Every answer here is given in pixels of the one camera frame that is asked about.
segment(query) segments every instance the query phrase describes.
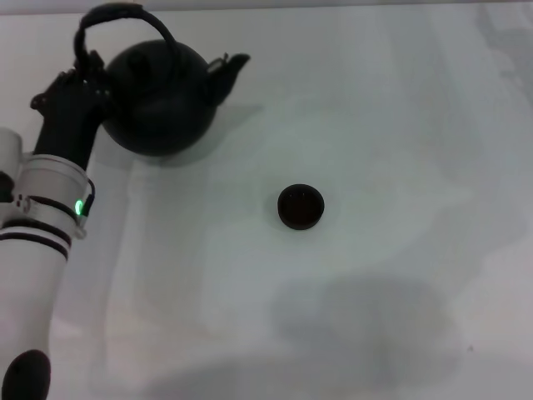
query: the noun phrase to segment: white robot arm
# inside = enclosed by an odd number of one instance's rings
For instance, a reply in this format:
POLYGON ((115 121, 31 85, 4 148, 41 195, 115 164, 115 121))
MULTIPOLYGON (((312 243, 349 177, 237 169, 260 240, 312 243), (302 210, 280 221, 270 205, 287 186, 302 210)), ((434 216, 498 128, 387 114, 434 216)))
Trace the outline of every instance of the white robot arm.
POLYGON ((44 400, 52 308, 72 240, 94 199, 85 170, 96 131, 111 112, 103 62, 60 73, 31 107, 44 117, 34 151, 0 128, 0 379, 2 400, 44 400))

